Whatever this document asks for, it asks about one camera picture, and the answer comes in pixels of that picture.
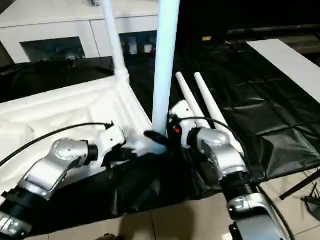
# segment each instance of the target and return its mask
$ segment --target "tiled floor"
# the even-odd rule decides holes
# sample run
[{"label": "tiled floor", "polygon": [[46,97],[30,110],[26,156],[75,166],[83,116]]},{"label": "tiled floor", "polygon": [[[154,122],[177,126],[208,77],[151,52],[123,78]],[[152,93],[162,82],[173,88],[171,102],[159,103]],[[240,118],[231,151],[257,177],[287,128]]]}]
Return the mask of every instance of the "tiled floor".
[{"label": "tiled floor", "polygon": [[[284,201],[279,195],[306,176],[298,173],[263,183],[288,221],[297,240],[318,239],[320,221],[305,209],[300,197],[310,193],[312,185]],[[200,201],[140,213],[120,219],[101,221],[30,240],[95,240],[105,233],[120,234],[126,240],[232,240],[228,226],[232,223],[222,194]]]}]

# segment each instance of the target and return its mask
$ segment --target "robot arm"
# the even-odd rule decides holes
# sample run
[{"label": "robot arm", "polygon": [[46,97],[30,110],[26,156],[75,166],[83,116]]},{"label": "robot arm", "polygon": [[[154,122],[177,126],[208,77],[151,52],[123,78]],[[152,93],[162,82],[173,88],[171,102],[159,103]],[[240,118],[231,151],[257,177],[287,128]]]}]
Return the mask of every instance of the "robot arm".
[{"label": "robot arm", "polygon": [[227,133],[209,128],[198,128],[188,103],[179,102],[170,111],[171,125],[179,128],[181,145],[205,154],[211,163],[212,174],[219,179],[227,201],[227,209],[234,223],[229,226],[234,240],[287,239],[274,209],[266,197],[250,181],[241,154],[231,145]]},{"label": "robot arm", "polygon": [[99,135],[96,144],[69,138],[54,142],[48,155],[38,160],[14,189],[2,194],[5,201],[0,205],[0,240],[25,238],[69,170],[101,165],[105,155],[124,142],[117,126]]}]

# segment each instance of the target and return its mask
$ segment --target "white pole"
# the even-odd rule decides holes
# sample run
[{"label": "white pole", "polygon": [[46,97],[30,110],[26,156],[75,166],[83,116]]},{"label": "white pole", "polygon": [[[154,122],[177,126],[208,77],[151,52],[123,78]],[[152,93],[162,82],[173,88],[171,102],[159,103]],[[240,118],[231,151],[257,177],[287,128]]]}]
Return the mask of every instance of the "white pole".
[{"label": "white pole", "polygon": [[153,92],[152,128],[167,135],[170,88],[180,0],[160,0]]},{"label": "white pole", "polygon": [[[214,97],[212,96],[211,92],[209,91],[209,88],[207,87],[204,79],[202,78],[201,74],[199,72],[196,72],[194,74],[194,77],[195,77],[196,83],[198,84],[198,87],[200,89],[200,92],[202,94],[202,97],[204,99],[205,105],[209,111],[211,118],[218,120],[225,125],[228,125],[224,116],[222,115],[222,112],[220,111],[220,108],[218,107]],[[238,152],[240,152],[242,154],[244,153],[240,143],[235,139],[235,136],[232,134],[232,132],[230,132],[227,128],[225,128],[224,126],[221,126],[217,123],[215,123],[214,125],[215,125],[216,129],[223,131],[229,135],[232,146],[235,149],[237,149]]]},{"label": "white pole", "polygon": [[[188,103],[188,105],[190,106],[193,114],[196,117],[204,117],[205,115],[201,111],[201,108],[198,105],[197,100],[195,99],[194,95],[192,94],[192,92],[191,92],[184,76],[182,75],[182,73],[177,72],[175,74],[175,76],[178,79],[178,82],[179,82],[180,88],[182,90],[182,93],[184,95],[184,98],[185,98],[186,102]],[[208,124],[208,122],[206,120],[196,119],[195,122],[198,127],[210,129],[210,125]]]},{"label": "white pole", "polygon": [[102,0],[106,31],[108,32],[112,48],[112,58],[114,64],[114,74],[118,80],[129,81],[129,73],[126,68],[124,54],[121,47],[120,37],[116,28],[116,21],[110,0]]}]

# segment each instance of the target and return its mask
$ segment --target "black plastic sheet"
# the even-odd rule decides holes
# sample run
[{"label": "black plastic sheet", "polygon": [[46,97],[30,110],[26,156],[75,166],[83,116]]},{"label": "black plastic sheet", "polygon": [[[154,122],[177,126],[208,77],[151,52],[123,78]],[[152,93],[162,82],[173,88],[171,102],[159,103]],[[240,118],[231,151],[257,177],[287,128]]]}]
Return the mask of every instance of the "black plastic sheet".
[{"label": "black plastic sheet", "polygon": [[[152,117],[155,56],[129,56],[130,84]],[[193,74],[201,72],[226,121],[245,143],[249,169],[265,182],[320,164],[320,105],[248,46],[177,52],[173,72],[183,72],[209,116]],[[1,102],[113,74],[110,58],[19,64],[0,70]],[[170,107],[183,99],[172,78]],[[118,218],[219,192],[197,153],[173,149],[102,172],[59,190],[33,234]]]}]

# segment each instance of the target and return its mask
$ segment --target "white foam sheet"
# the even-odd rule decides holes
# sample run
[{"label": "white foam sheet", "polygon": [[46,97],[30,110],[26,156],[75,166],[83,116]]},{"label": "white foam sheet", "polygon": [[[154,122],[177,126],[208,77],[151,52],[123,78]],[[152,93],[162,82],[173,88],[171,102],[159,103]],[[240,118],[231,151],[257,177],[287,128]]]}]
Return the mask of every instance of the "white foam sheet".
[{"label": "white foam sheet", "polygon": [[[0,161],[44,134],[88,122],[113,122],[124,130],[126,137],[142,135],[152,128],[129,83],[112,76],[0,104]],[[23,151],[0,167],[0,193],[14,188],[27,170],[48,154],[55,140],[68,137],[94,142],[103,130],[102,126],[74,128]],[[103,170],[84,168],[82,171],[93,175]],[[79,170],[71,171],[66,182],[76,181],[78,173]]]},{"label": "white foam sheet", "polygon": [[279,39],[249,41],[247,44],[320,103],[320,68],[316,64]]}]

